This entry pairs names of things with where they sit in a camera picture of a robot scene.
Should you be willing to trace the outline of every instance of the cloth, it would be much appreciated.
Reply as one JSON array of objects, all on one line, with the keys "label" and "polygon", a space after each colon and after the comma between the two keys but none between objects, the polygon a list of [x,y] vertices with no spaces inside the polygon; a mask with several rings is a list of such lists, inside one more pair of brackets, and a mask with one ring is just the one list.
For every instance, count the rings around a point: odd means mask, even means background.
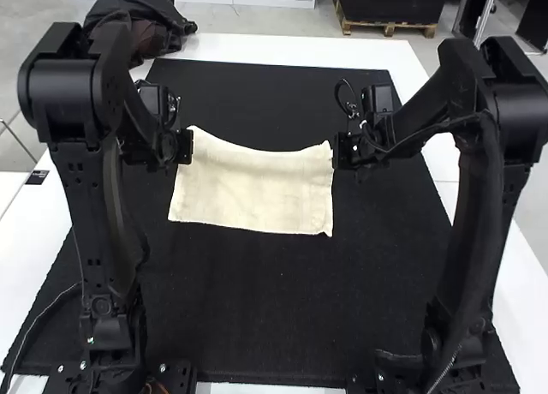
[{"label": "cloth", "polygon": [[179,14],[175,0],[98,0],[84,20],[83,32],[96,39],[112,22],[125,24],[131,32],[131,68],[146,58],[179,51],[182,37],[198,30],[194,21]]},{"label": "cloth", "polygon": [[168,219],[282,234],[332,236],[329,143],[263,152],[195,126],[190,165],[179,165]]}]

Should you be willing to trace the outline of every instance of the wooden pallet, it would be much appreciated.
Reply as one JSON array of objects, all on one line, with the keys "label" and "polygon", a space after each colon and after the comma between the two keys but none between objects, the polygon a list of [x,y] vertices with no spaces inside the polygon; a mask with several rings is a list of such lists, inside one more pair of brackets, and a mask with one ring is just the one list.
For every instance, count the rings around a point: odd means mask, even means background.
[{"label": "wooden pallet", "polygon": [[349,36],[352,34],[352,26],[355,27],[382,27],[384,29],[385,37],[392,37],[396,27],[405,28],[421,28],[424,30],[424,35],[427,39],[433,39],[436,34],[436,27],[438,24],[412,24],[406,22],[382,22],[382,21],[351,21],[348,20],[343,13],[341,2],[339,0],[333,0],[335,3],[335,12],[339,22],[341,23],[342,34]]}]

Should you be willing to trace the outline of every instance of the metal bracket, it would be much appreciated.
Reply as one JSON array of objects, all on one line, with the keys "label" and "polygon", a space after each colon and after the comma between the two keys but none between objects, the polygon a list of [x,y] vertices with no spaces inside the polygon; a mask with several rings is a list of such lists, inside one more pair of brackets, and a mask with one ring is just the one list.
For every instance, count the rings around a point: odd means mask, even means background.
[{"label": "metal bracket", "polygon": [[[166,361],[153,364],[146,384],[150,393],[155,393],[152,387],[161,387],[159,392],[166,390],[169,394],[194,394],[196,392],[197,372],[190,361]],[[51,370],[50,377],[44,388],[44,394],[115,394],[112,386],[105,380],[105,373],[94,372],[86,361],[72,361],[60,364]]]}]

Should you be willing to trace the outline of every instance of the metal leg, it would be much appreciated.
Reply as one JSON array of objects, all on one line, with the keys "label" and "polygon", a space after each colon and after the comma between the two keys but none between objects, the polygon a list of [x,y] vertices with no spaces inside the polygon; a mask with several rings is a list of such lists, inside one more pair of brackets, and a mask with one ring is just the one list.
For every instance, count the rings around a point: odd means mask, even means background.
[{"label": "metal leg", "polygon": [[459,9],[457,10],[456,12],[456,18],[455,18],[455,23],[453,24],[453,30],[452,30],[452,33],[456,36],[456,37],[460,37],[461,36],[461,20],[462,20],[462,14],[464,13],[464,7],[466,6],[466,2],[468,0],[461,0],[460,4],[459,4]]},{"label": "metal leg", "polygon": [[28,148],[23,144],[21,139],[19,137],[17,137],[17,134],[14,133],[14,130],[12,130],[11,127],[1,118],[0,118],[0,123],[6,128],[6,130],[9,131],[9,133],[11,135],[14,136],[15,141],[17,141],[19,143],[19,145],[23,148],[23,150],[25,150],[25,152],[28,154],[28,157],[30,157],[33,160],[33,162],[36,164],[38,162],[38,160],[33,156],[33,154],[28,150]]},{"label": "metal leg", "polygon": [[476,47],[480,47],[483,32],[485,31],[485,25],[487,24],[487,19],[491,14],[491,9],[494,3],[495,0],[487,0],[483,8],[483,13],[481,13],[480,18],[478,19],[478,26],[476,28],[476,34],[474,35],[474,45]]}]

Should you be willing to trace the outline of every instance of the black box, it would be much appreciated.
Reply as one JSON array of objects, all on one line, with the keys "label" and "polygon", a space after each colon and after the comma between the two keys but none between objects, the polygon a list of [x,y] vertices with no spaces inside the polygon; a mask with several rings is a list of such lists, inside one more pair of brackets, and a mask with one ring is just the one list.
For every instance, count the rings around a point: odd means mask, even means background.
[{"label": "black box", "polygon": [[437,23],[445,0],[339,0],[347,20]]}]

